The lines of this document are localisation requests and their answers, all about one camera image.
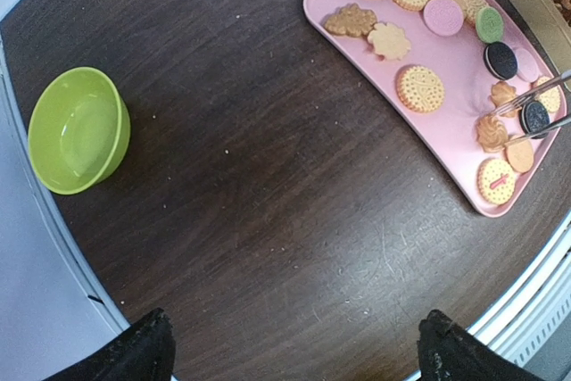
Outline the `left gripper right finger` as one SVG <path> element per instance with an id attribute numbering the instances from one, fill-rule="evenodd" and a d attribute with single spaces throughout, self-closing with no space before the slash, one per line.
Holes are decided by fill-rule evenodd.
<path id="1" fill-rule="evenodd" d="M 539 377 L 490 350 L 442 311 L 418 325 L 422 380 L 537 380 Z"/>

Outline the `swirl cookie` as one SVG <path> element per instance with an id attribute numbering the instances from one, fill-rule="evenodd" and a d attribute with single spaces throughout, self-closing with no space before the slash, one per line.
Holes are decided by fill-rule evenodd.
<path id="1" fill-rule="evenodd" d="M 477 142 L 486 153 L 497 153 L 509 140 L 507 129 L 495 116 L 484 116 L 476 124 Z"/>

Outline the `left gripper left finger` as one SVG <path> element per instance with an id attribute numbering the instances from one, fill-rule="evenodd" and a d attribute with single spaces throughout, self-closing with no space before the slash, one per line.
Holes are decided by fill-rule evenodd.
<path id="1" fill-rule="evenodd" d="M 170 380 L 175 340 L 161 308 L 145 314 L 104 347 L 49 378 L 51 380 Z"/>

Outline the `metal serving tongs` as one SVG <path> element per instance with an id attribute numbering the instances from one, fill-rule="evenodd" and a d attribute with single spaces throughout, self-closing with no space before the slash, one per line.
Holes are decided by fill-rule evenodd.
<path id="1" fill-rule="evenodd" d="M 515 145 L 527 139 L 545 137 L 551 131 L 570 124 L 569 114 L 559 120 L 550 122 L 547 109 L 536 100 L 538 95 L 557 88 L 568 80 L 570 80 L 570 70 L 515 97 L 512 101 L 501 105 L 490 113 L 490 116 L 501 116 L 506 113 L 515 112 L 518 108 L 521 109 L 520 121 L 523 124 L 525 134 L 521 137 L 509 140 L 506 146 Z"/>

